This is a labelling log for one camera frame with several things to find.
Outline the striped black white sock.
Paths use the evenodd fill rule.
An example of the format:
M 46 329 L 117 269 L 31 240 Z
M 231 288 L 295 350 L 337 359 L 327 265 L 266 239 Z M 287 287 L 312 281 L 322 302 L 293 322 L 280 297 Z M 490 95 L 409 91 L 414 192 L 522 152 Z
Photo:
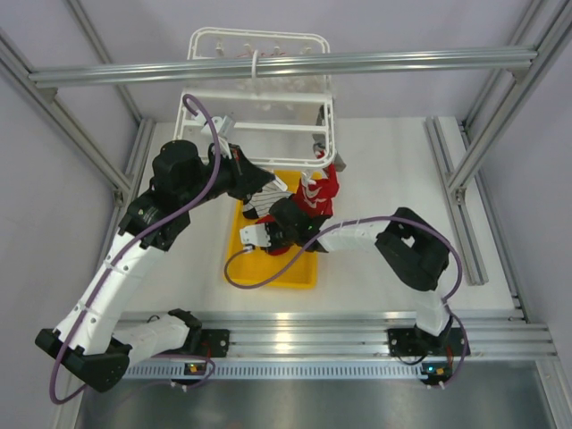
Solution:
M 291 195 L 289 188 L 286 192 L 281 192 L 278 189 L 273 189 L 270 183 L 243 200 L 242 215 L 244 218 L 248 220 L 263 218 L 269 214 L 269 210 L 275 202 Z

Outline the white hanger clip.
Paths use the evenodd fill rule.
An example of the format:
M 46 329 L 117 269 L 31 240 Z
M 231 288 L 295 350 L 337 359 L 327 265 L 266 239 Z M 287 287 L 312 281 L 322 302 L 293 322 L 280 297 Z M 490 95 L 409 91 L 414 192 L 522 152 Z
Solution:
M 274 176 L 273 181 L 270 183 L 273 189 L 278 189 L 281 192 L 286 192 L 288 190 L 288 185 L 277 175 Z

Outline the white plastic clip hanger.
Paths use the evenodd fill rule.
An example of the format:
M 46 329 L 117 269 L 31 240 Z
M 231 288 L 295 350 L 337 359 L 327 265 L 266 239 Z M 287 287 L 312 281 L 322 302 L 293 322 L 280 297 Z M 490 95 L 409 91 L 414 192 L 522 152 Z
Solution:
M 312 33 L 205 27 L 192 34 L 187 58 L 315 55 L 330 51 L 329 42 Z M 192 82 L 183 91 L 197 97 L 213 117 L 230 116 L 236 124 L 230 140 L 222 143 L 239 145 L 248 160 L 262 168 L 317 171 L 332 164 L 338 153 L 328 75 Z M 322 105 L 325 125 L 316 126 Z M 327 155 L 315 156 L 313 133 L 326 135 Z

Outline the red sock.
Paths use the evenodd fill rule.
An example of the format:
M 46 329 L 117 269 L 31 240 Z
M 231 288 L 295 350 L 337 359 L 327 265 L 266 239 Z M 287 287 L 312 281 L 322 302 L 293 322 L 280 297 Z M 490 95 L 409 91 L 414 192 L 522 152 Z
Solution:
M 274 257 L 286 253 L 293 246 L 303 247 L 309 237 L 311 222 L 307 216 L 297 221 L 285 219 L 276 221 L 267 215 L 257 220 L 256 224 L 264 225 L 270 239 L 270 244 L 262 247 L 263 251 Z

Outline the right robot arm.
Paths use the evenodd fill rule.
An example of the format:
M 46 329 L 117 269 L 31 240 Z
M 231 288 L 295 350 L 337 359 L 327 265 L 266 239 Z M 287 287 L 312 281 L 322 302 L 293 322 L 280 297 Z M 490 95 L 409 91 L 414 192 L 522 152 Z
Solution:
M 400 207 L 391 216 L 374 216 L 325 226 L 325 218 L 305 214 L 289 199 L 281 199 L 264 222 L 270 252 L 296 245 L 306 252 L 345 250 L 379 254 L 397 278 L 410 290 L 416 321 L 410 328 L 388 331 L 390 355 L 410 358 L 415 365 L 424 358 L 465 358 L 468 339 L 448 299 L 462 279 L 462 264 L 454 247 L 412 209 Z

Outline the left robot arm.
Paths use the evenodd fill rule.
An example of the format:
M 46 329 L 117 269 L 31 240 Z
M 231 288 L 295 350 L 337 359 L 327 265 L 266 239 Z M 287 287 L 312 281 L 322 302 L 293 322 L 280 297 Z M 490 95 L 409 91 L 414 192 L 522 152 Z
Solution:
M 192 208 L 226 194 L 239 201 L 272 181 L 237 145 L 224 156 L 216 144 L 202 161 L 187 140 L 164 144 L 152 163 L 148 189 L 128 206 L 96 276 L 71 312 L 35 343 L 97 392 L 112 389 L 137 363 L 164 352 L 201 355 L 202 323 L 179 308 L 153 322 L 119 331 L 116 325 L 153 264 L 190 225 Z

